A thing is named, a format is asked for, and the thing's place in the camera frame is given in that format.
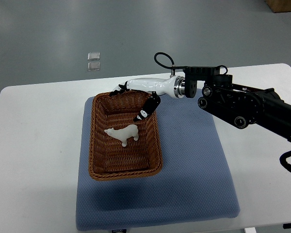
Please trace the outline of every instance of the blue cushion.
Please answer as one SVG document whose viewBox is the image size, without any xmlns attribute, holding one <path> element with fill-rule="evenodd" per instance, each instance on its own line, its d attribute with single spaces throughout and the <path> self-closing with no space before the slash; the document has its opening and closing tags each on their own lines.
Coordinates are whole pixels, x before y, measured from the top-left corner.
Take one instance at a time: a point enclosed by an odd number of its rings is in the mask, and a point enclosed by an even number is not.
<svg viewBox="0 0 291 233">
<path fill-rule="evenodd" d="M 88 174 L 93 98 L 85 103 L 76 224 L 112 230 L 233 218 L 240 211 L 213 122 L 194 99 L 161 96 L 157 118 L 163 168 L 152 177 L 95 181 Z"/>
</svg>

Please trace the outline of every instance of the concrete floor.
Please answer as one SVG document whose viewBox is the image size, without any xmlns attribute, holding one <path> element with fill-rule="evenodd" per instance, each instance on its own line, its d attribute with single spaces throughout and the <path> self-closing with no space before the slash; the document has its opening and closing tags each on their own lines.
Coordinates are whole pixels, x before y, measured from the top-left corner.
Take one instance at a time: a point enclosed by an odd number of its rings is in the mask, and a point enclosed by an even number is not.
<svg viewBox="0 0 291 233">
<path fill-rule="evenodd" d="M 92 51 L 100 71 L 87 71 Z M 264 0 L 0 0 L 0 91 L 166 73 L 153 60 L 158 51 L 179 66 L 291 66 L 291 13 L 274 14 Z"/>
</svg>

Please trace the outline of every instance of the white animal toy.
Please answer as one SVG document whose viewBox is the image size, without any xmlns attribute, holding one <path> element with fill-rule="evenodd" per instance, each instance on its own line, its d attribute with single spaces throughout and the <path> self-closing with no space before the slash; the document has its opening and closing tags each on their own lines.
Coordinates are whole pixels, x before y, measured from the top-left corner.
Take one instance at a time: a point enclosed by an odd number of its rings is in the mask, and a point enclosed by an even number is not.
<svg viewBox="0 0 291 233">
<path fill-rule="evenodd" d="M 127 139 L 130 137 L 134 137 L 134 140 L 137 141 L 139 138 L 138 135 L 138 127 L 136 125 L 129 125 L 123 129 L 115 130 L 114 128 L 107 129 L 105 132 L 120 141 L 122 141 L 122 146 L 127 146 Z"/>
</svg>

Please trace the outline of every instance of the black robotic arm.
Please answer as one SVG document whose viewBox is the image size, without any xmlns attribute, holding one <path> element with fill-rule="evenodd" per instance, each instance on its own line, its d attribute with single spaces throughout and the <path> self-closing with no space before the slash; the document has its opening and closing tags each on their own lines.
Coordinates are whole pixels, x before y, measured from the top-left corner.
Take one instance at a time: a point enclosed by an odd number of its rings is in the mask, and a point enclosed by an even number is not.
<svg viewBox="0 0 291 233">
<path fill-rule="evenodd" d="M 250 124 L 258 124 L 291 142 L 291 105 L 285 103 L 273 88 L 261 90 L 249 86 L 232 83 L 232 75 L 227 74 L 226 66 L 218 67 L 177 67 L 172 62 L 175 71 L 182 69 L 185 78 L 177 87 L 180 95 L 193 98 L 197 91 L 197 81 L 205 81 L 202 89 L 203 97 L 198 99 L 198 106 L 223 121 L 244 129 Z M 220 68 L 226 72 L 220 74 Z M 291 151 L 280 157 L 282 166 L 291 172 L 291 164 L 287 158 Z"/>
</svg>

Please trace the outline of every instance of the brown wicker basket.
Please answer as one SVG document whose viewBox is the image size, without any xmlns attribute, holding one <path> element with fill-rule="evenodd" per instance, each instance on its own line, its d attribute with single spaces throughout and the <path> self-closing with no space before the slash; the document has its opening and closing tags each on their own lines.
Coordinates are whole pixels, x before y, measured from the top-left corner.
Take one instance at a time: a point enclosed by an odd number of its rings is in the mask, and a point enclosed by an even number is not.
<svg viewBox="0 0 291 233">
<path fill-rule="evenodd" d="M 133 122 L 149 94 L 128 91 L 116 96 L 101 93 L 95 96 L 92 105 L 91 135 L 89 143 L 90 176 L 97 181 L 145 177 L 157 174 L 162 169 L 162 150 L 154 112 L 148 118 Z M 130 124 L 138 126 L 138 141 L 120 140 L 108 136 L 104 130 L 122 129 Z"/>
</svg>

